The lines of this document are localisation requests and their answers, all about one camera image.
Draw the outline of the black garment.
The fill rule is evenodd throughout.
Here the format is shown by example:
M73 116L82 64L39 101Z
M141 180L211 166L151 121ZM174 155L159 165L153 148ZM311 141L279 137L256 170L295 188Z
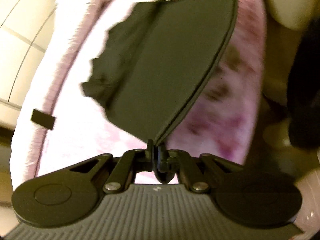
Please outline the black garment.
M108 120L160 144L208 83L234 30L238 0L137 3L108 33L82 84Z

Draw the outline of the pink rose-pattern bed sheet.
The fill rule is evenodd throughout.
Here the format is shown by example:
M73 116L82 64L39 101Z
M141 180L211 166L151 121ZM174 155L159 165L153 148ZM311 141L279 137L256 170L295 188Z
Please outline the pink rose-pattern bed sheet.
M53 35L12 138L13 187L103 153L119 157L145 147L108 122L81 84L91 74L91 59L103 51L109 29L125 20L137 2L148 1L154 0L56 1ZM260 101L265 33L263 0L239 0L229 46L190 113L168 137L168 148L245 162ZM56 118L52 131L31 121L33 109Z

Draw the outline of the black fabric tag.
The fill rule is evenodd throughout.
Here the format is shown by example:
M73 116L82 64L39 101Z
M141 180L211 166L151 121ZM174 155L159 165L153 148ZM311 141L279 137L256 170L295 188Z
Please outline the black fabric tag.
M33 109L31 115L31 121L41 127L48 130L53 130L56 118L50 114L39 111L38 109Z

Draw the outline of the cream wardrobe with drawers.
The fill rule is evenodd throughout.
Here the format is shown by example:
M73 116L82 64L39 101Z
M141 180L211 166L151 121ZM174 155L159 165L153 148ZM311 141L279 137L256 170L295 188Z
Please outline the cream wardrobe with drawers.
M53 33L55 1L1 0L1 127L16 127Z

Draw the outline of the cream quilted duvet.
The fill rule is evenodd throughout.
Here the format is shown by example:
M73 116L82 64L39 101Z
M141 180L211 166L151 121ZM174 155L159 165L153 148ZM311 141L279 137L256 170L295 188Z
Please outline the cream quilted duvet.
M305 30L319 14L319 0L266 0L266 6L276 22L294 31Z

